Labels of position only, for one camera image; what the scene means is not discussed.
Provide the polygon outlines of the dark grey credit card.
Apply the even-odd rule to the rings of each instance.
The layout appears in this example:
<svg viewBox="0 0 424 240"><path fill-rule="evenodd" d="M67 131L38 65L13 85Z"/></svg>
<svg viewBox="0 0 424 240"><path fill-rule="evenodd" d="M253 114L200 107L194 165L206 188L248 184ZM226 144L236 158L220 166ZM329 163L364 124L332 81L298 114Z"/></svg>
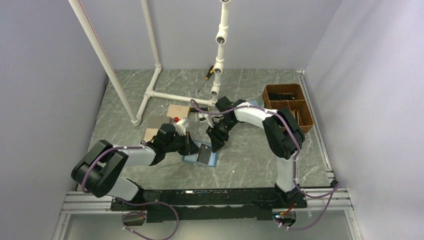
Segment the dark grey credit card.
<svg viewBox="0 0 424 240"><path fill-rule="evenodd" d="M199 164L208 165L212 153L212 147L202 143L199 147L199 153L196 162Z"/></svg>

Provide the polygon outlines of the teal blue card holder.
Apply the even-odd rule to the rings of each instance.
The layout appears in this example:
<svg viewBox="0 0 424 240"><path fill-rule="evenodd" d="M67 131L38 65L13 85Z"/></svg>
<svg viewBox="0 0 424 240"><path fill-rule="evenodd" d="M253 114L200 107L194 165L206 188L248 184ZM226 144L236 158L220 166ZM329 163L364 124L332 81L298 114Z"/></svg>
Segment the teal blue card holder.
<svg viewBox="0 0 424 240"><path fill-rule="evenodd" d="M216 168L219 153L212 152L212 145L207 142L196 140L194 143L197 147L199 147L199 153L183 156L181 160L186 163Z"/></svg>

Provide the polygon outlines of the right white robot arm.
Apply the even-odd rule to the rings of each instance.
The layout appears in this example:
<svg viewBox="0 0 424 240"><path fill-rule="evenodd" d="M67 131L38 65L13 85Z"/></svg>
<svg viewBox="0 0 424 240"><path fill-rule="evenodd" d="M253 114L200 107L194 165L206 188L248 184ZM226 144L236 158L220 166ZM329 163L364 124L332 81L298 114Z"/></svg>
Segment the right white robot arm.
<svg viewBox="0 0 424 240"><path fill-rule="evenodd" d="M306 208L305 196L297 183L297 158L305 141L305 134L288 108L267 109L251 104L243 99L230 101L220 98L215 107L217 113L210 116L206 134L211 140L212 151L222 149L229 140L230 131L238 123L248 123L261 128L267 144L277 160L275 200L282 207Z"/></svg>

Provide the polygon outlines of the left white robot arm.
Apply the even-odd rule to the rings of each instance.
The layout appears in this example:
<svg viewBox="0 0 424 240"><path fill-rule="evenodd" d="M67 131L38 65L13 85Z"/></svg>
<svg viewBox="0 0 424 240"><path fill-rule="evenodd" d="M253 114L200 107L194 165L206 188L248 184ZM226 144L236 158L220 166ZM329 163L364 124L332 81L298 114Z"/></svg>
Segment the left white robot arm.
<svg viewBox="0 0 424 240"><path fill-rule="evenodd" d="M120 176L126 167L155 166L167 153L191 156L200 152L190 133L177 132L174 125L163 124L152 140L140 145L113 145L106 140L98 141L71 171L71 178L81 185L83 192L97 198L110 195L124 199L131 210L144 203L142 187Z"/></svg>

